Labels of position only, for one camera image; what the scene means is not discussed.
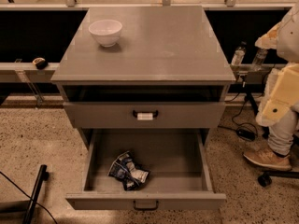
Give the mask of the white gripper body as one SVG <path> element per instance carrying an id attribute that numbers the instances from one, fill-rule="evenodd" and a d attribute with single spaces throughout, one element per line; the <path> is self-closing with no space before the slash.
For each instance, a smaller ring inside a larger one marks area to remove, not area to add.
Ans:
<path id="1" fill-rule="evenodd" d="M 256 121 L 269 127 L 279 122 L 299 101 L 299 63 L 288 63 L 268 75 L 264 96 L 258 108 Z"/>

